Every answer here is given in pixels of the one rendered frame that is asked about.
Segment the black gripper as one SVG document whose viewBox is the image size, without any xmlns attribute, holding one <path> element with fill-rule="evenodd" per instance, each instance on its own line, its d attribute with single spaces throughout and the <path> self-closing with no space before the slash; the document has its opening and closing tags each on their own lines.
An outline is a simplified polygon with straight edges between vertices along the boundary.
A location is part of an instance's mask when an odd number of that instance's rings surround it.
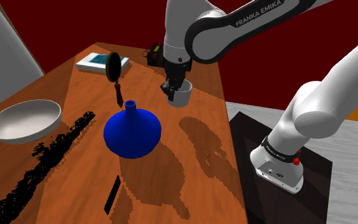
<svg viewBox="0 0 358 224">
<path fill-rule="evenodd" d="M 191 59 L 182 64 L 176 64 L 168 60 L 165 61 L 165 73 L 167 79 L 165 83 L 161 84 L 161 90 L 168 97 L 169 101 L 174 100 L 176 88 L 181 88 L 186 77 L 186 72 L 191 71 L 191 67 Z"/>
</svg>

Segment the white cup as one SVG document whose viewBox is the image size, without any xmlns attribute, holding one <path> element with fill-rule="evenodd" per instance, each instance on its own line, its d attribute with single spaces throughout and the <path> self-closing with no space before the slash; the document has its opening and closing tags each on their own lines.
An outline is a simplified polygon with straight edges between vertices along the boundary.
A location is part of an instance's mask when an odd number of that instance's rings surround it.
<svg viewBox="0 0 358 224">
<path fill-rule="evenodd" d="M 184 80 L 181 88 L 179 88 L 178 91 L 175 91 L 174 100 L 170 101 L 169 98 L 167 98 L 167 102 L 176 108 L 185 107 L 189 103 L 192 89 L 192 83 L 188 80 Z"/>
</svg>

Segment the black box yellow label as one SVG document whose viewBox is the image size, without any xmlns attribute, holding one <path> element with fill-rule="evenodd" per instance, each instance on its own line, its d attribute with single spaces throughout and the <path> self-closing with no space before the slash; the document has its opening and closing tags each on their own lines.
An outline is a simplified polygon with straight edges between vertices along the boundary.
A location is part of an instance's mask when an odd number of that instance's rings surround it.
<svg viewBox="0 0 358 224">
<path fill-rule="evenodd" d="M 164 67 L 165 58 L 163 56 L 163 45 L 151 43 L 143 52 L 143 57 L 147 59 L 148 66 Z"/>
</svg>

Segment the blue round vase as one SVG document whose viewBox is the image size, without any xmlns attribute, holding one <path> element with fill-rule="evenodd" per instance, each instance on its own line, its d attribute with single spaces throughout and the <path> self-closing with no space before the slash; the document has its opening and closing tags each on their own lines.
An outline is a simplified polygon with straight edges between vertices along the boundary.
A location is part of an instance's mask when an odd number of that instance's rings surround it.
<svg viewBox="0 0 358 224">
<path fill-rule="evenodd" d="M 125 102 L 125 110 L 105 124 L 103 137 L 109 150 L 122 158 L 141 158 L 159 143 L 162 126 L 151 112 L 138 109 L 136 102 Z"/>
</svg>

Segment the white book teal cover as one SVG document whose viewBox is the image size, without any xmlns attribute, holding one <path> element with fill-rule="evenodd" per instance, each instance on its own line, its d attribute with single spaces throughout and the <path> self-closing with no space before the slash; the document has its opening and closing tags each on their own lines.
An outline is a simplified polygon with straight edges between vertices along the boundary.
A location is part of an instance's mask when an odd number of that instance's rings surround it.
<svg viewBox="0 0 358 224">
<path fill-rule="evenodd" d="M 108 54 L 92 52 L 77 62 L 75 66 L 77 69 L 84 69 L 87 71 L 106 72 L 107 56 Z M 120 59 L 122 71 L 129 63 L 129 58 L 120 56 Z"/>
</svg>

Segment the thin black flat slab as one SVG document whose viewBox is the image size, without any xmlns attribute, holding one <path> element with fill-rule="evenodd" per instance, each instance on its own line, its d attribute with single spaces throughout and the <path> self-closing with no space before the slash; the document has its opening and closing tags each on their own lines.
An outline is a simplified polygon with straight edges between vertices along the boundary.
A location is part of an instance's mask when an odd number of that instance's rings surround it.
<svg viewBox="0 0 358 224">
<path fill-rule="evenodd" d="M 106 214 L 109 214 L 110 211 L 111 211 L 111 208 L 113 206 L 113 202 L 116 198 L 116 194 L 118 193 L 118 190 L 120 188 L 120 185 L 121 185 L 121 180 L 120 180 L 120 177 L 117 176 L 115 181 L 114 181 L 114 185 L 109 193 L 109 196 L 106 200 L 106 203 L 105 203 L 105 206 L 104 206 L 104 211 Z"/>
</svg>

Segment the white shallow bowl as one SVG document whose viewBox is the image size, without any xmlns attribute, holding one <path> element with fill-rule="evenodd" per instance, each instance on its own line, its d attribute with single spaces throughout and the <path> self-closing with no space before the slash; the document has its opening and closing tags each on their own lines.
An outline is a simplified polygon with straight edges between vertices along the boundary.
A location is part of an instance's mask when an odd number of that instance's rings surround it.
<svg viewBox="0 0 358 224">
<path fill-rule="evenodd" d="M 62 121 L 62 108 L 48 99 L 20 102 L 0 111 L 0 142 L 24 144 L 41 139 Z"/>
</svg>

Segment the dark robot stand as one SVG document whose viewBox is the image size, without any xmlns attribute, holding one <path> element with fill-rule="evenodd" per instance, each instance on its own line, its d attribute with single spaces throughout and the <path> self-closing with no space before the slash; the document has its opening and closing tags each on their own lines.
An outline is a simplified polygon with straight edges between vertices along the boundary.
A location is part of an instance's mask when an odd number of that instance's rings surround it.
<svg viewBox="0 0 358 224">
<path fill-rule="evenodd" d="M 230 120 L 230 129 L 248 224 L 326 224 L 332 161 L 302 147 L 304 183 L 291 194 L 263 180 L 251 165 L 251 150 L 272 129 L 241 112 Z"/>
</svg>

